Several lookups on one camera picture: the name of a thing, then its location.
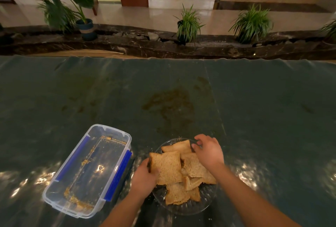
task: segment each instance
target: hand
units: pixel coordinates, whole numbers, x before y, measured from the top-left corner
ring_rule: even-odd
[[[216,166],[224,164],[224,156],[221,146],[216,138],[204,134],[196,135],[195,139],[198,140],[197,145],[192,144],[191,146],[195,150],[199,162],[210,171],[210,173],[213,173]]]
[[[143,160],[134,172],[129,191],[129,193],[139,197],[141,200],[144,200],[153,191],[159,177],[158,170],[149,173],[147,168],[148,161],[149,158]]]

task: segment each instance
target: plastic container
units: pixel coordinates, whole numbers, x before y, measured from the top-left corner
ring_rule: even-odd
[[[120,183],[132,155],[131,140],[118,129],[91,126],[44,189],[44,201],[76,218],[94,216]]]

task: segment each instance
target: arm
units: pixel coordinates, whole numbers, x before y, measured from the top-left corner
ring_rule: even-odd
[[[300,227],[288,216],[273,207],[224,164],[221,146],[215,138],[200,134],[192,144],[200,163],[216,178],[237,209],[246,227]]]
[[[131,227],[145,198],[156,186],[158,171],[149,173],[145,159],[134,172],[128,195],[116,205],[100,227]]]

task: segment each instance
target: clear glass bowl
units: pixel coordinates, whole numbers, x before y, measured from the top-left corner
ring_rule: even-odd
[[[196,143],[194,140],[187,139],[187,138],[175,138],[166,141],[163,143],[156,151],[155,153],[163,153],[161,150],[162,146],[169,146],[179,141],[184,140],[190,140],[190,143]],[[212,200],[216,197],[217,192],[217,185],[208,185],[208,184],[201,184],[199,186],[199,194],[201,196],[201,201],[193,201],[188,200],[187,202],[181,204],[181,205],[166,205],[165,197],[167,194],[167,189],[165,185],[157,185],[154,190],[153,194],[155,199],[167,210],[170,212],[177,214],[177,215],[194,215],[199,212],[202,212],[204,209],[206,209],[212,202]]]

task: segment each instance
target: dark marble ledge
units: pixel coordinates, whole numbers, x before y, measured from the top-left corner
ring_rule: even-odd
[[[124,25],[108,25],[108,24],[96,24],[96,32],[100,35],[111,35],[112,33],[122,32],[124,34],[136,34],[146,36],[148,32],[156,33],[159,38],[164,41],[175,41],[177,42],[176,33],[169,31],[160,31],[152,30],[146,28],[139,28],[133,26],[124,26]],[[61,34],[60,31],[50,30],[47,25],[36,25],[36,26],[18,26],[18,27],[6,27],[6,33],[14,34],[21,33],[25,35],[40,35],[40,34]],[[262,43],[263,45],[277,44],[284,41],[295,42],[297,40],[305,41],[321,41],[325,36],[319,30],[307,30],[307,31],[283,31],[269,33],[265,38],[260,39],[259,41],[254,41],[252,44],[240,44],[236,41],[236,36],[233,35],[198,35],[194,42],[189,44],[195,44],[201,46],[202,44],[207,44],[208,46],[213,43],[214,47],[220,44],[233,43],[235,46],[240,47],[252,47],[256,43]]]
[[[268,45],[262,48],[192,47],[168,44],[127,37],[99,35],[90,42],[83,41],[80,34],[36,35],[17,39],[11,45],[0,46],[1,55],[30,55],[73,49],[102,49],[122,52],[138,57],[183,58],[183,59],[336,59],[336,46],[323,42],[300,42],[295,44]]]

